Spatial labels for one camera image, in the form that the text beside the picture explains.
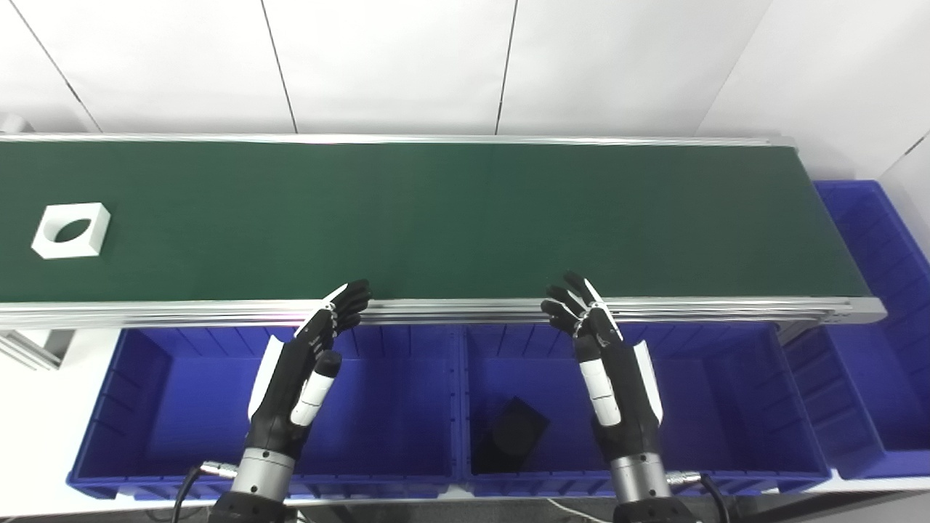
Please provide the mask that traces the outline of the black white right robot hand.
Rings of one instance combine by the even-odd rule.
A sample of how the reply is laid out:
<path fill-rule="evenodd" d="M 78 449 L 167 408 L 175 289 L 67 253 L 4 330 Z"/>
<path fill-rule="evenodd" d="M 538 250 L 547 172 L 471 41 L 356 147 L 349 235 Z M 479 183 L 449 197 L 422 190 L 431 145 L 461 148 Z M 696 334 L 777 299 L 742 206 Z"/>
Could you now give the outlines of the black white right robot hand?
<path fill-rule="evenodd" d="M 565 332 L 594 409 L 592 431 L 608 463 L 645 461 L 660 450 L 663 406 L 645 340 L 630 342 L 590 280 L 564 274 L 565 287 L 550 285 L 541 311 Z"/>

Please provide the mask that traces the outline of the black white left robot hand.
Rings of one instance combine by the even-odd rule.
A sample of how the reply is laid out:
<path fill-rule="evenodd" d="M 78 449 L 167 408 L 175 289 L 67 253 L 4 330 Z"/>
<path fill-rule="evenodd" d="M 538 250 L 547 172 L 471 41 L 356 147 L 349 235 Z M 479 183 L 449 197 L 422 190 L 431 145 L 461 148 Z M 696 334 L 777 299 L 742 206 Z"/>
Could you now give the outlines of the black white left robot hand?
<path fill-rule="evenodd" d="M 288 341 L 270 338 L 248 407 L 246 449 L 300 460 L 341 368 L 334 342 L 360 323 L 371 297 L 367 280 L 345 283 L 309 312 Z"/>

